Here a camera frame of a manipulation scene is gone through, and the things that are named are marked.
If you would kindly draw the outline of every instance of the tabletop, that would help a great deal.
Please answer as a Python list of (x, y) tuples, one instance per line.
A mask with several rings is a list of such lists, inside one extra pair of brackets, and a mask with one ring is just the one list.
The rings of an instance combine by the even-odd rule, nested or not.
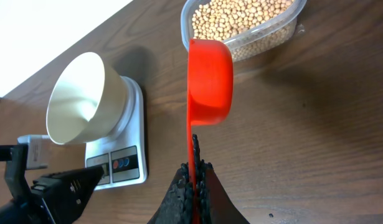
[[(187, 161), (184, 3), (134, 0), (0, 99), (0, 144), (14, 144), (47, 133), (52, 88), (81, 53), (142, 87), (148, 179), (95, 192), (77, 223), (146, 223)], [(383, 223), (383, 0), (308, 0), (298, 24), (285, 44), (234, 64), (229, 116), (194, 128), (201, 158), (250, 223)], [(26, 178), (81, 168), (84, 152), (52, 146), (49, 168)], [(0, 206), (11, 198), (3, 173), (0, 162)]]

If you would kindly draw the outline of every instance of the digital scale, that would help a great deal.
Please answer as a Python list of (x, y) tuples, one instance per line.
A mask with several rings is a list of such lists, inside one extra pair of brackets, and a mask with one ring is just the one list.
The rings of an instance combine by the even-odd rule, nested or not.
[(104, 169), (95, 190), (140, 184), (147, 179), (143, 93), (134, 80), (121, 78), (127, 86), (127, 99), (119, 122), (104, 138), (86, 143), (85, 166)]

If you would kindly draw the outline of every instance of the transparent container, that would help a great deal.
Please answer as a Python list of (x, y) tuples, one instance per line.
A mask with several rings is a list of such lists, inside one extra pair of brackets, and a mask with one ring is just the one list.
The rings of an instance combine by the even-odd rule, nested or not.
[[(189, 50), (189, 40), (194, 36), (192, 15), (199, 5), (210, 0), (187, 0), (181, 12), (181, 36), (184, 47)], [(291, 38), (296, 27), (296, 17), (306, 4), (306, 0), (294, 0), (280, 15), (241, 34), (222, 42), (230, 49), (233, 61), (243, 60), (272, 49)]]

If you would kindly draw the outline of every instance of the white background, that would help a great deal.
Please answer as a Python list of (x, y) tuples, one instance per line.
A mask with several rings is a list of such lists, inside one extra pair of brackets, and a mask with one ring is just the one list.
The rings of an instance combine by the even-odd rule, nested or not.
[(0, 97), (132, 0), (0, 0)]

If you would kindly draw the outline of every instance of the wooden table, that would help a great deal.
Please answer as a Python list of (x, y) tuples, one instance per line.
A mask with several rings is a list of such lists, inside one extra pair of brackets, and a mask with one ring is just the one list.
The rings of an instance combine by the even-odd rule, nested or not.
[[(95, 192), (77, 223), (146, 223), (187, 160), (183, 5), (134, 0), (0, 100), (0, 144), (14, 144), (46, 133), (52, 87), (83, 52), (145, 90), (147, 181)], [(201, 156), (251, 223), (383, 223), (383, 0), (309, 0), (299, 23), (304, 34), (235, 64), (229, 117), (194, 129)], [(28, 180), (83, 166), (83, 145), (51, 153)]]

